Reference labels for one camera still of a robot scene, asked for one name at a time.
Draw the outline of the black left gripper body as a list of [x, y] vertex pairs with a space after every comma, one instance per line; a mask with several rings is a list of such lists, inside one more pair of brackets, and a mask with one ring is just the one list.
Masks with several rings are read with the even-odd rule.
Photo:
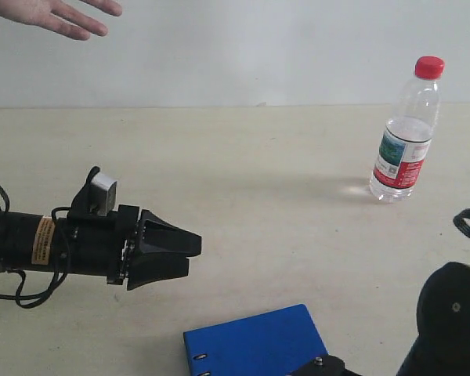
[[106, 216], [69, 211], [59, 221], [62, 271], [104, 277], [108, 284], [122, 285], [138, 218], [139, 207], [123, 204]]

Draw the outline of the person's bare hand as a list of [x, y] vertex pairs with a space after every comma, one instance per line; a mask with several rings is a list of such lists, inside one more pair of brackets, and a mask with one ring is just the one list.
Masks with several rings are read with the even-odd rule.
[[93, 34], [99, 37], [108, 34], [105, 24], [65, 1], [0, 1], [0, 17], [75, 41], [87, 41]]

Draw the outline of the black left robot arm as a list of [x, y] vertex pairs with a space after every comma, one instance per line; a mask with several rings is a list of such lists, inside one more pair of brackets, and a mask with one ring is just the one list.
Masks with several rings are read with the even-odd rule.
[[132, 291], [187, 277], [202, 238], [136, 206], [105, 216], [69, 211], [48, 216], [0, 211], [0, 273], [7, 270], [105, 277]]

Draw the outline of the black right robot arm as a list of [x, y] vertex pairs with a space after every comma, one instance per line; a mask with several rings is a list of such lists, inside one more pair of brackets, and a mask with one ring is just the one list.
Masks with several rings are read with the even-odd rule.
[[448, 262], [431, 274], [418, 297], [416, 324], [397, 375], [470, 375], [470, 265]]

